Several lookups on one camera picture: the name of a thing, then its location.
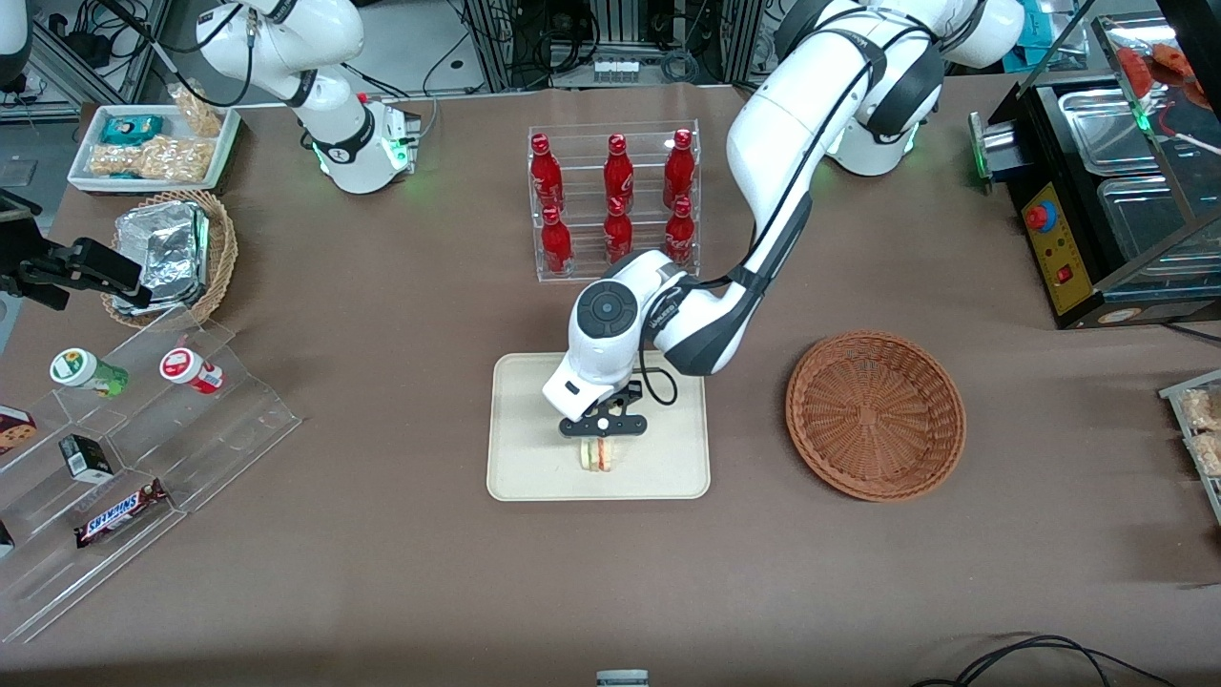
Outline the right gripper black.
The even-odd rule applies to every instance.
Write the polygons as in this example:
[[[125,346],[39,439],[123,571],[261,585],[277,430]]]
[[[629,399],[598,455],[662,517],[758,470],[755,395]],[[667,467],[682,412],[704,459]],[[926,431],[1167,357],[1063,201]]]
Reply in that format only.
[[[149,308],[151,292],[140,283],[140,265],[95,239],[76,239],[72,246],[42,236],[35,215],[42,207],[10,192],[1,192],[1,286],[16,299],[63,310],[72,271],[125,308]]]

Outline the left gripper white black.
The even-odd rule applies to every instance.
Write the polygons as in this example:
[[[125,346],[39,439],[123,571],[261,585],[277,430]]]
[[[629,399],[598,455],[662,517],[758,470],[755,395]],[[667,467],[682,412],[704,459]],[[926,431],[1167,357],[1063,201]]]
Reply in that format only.
[[[578,377],[567,358],[545,383],[545,399],[560,412],[559,434],[580,439],[581,455],[596,453],[593,438],[607,438],[607,451],[619,453],[619,436],[641,436],[650,426],[645,416],[630,412],[643,399],[641,379],[628,377],[619,386],[590,383]]]

